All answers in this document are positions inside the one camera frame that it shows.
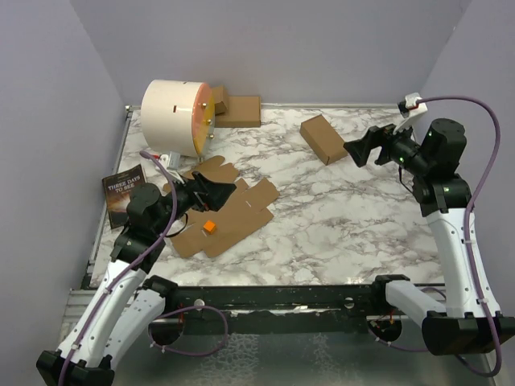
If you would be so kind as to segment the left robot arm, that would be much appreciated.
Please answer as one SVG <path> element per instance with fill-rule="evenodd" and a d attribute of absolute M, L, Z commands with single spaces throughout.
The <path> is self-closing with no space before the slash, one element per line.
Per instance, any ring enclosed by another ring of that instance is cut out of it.
<path fill-rule="evenodd" d="M 111 385 L 118 364 L 158 316 L 175 313 L 175 284 L 146 275 L 164 249 L 176 219 L 188 210 L 218 211 L 236 190 L 200 172 L 170 182 L 162 195 L 153 183 L 136 186 L 126 207 L 128 221 L 115 240 L 112 260 L 85 312 L 54 351 L 43 351 L 36 367 L 47 385 Z"/>

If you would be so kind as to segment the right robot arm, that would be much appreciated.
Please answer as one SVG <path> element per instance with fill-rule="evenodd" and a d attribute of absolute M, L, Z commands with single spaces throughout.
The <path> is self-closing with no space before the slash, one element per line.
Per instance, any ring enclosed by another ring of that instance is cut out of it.
<path fill-rule="evenodd" d="M 369 304 L 378 314 L 397 309 L 416 322 L 433 355 L 489 353 L 496 343 L 513 337 L 514 319 L 501 313 L 488 288 L 474 244 L 474 221 L 464 219 L 472 194 L 456 169 L 467 144 L 465 129 L 457 121 L 438 118 L 420 144 L 410 129 L 394 129 L 394 125 L 373 126 L 344 148 L 358 167 L 379 148 L 378 166 L 395 162 L 400 171 L 412 174 L 410 191 L 435 239 L 447 300 L 435 301 L 404 275 L 379 275 Z"/>

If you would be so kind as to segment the folded brown cardboard box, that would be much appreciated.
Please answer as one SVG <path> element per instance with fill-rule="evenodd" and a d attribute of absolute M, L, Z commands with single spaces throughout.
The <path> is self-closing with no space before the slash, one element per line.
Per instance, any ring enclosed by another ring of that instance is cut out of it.
<path fill-rule="evenodd" d="M 343 138 L 323 115 L 302 122 L 299 132 L 324 165 L 330 165 L 348 155 Z"/>

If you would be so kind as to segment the large flat cardboard box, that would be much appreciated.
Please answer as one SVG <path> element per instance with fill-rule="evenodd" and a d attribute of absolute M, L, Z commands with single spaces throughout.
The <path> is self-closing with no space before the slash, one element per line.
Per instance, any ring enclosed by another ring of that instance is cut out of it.
<path fill-rule="evenodd" d="M 261 126 L 260 96 L 229 96 L 229 107 L 216 116 L 217 128 L 256 128 Z"/>

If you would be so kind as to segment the small cardboard box at back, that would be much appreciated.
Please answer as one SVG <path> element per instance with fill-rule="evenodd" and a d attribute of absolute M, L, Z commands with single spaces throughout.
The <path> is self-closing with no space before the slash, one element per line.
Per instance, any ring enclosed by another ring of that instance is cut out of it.
<path fill-rule="evenodd" d="M 229 97 L 224 85 L 212 88 L 212 97 L 216 115 L 224 114 L 229 110 Z"/>

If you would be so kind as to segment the small orange cube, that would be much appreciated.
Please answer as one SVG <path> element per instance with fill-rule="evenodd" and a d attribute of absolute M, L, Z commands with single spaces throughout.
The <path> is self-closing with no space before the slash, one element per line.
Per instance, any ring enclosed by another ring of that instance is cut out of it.
<path fill-rule="evenodd" d="M 209 234 L 209 235 L 212 235 L 216 230 L 217 230 L 217 226 L 216 224 L 211 221 L 211 220 L 208 220 L 204 223 L 203 225 L 203 230 Z"/>

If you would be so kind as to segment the round white drawer cabinet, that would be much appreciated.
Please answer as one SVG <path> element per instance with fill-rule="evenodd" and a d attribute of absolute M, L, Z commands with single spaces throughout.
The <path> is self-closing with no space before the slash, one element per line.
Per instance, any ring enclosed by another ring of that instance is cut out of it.
<path fill-rule="evenodd" d="M 142 132 L 159 153 L 201 157 L 214 121 L 212 89 L 206 83 L 153 80 L 142 98 Z"/>

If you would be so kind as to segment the dark book three days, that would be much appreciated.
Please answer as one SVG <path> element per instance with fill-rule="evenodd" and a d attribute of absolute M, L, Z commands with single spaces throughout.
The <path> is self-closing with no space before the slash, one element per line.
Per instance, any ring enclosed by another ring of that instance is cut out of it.
<path fill-rule="evenodd" d="M 126 207 L 130 201 L 130 192 L 145 181 L 146 176 L 140 164 L 102 179 L 109 225 L 112 229 L 126 223 L 128 219 Z"/>

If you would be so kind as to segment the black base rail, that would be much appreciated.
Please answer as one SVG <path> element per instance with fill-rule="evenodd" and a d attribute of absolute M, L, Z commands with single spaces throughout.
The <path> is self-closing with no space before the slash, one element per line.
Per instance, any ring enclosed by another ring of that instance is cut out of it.
<path fill-rule="evenodd" d="M 364 332 L 387 328 L 398 314 L 371 285 L 179 286 L 153 276 L 142 285 L 119 284 L 103 301 L 84 337 L 128 342 L 148 329 L 159 344 L 179 334 L 221 335 Z"/>

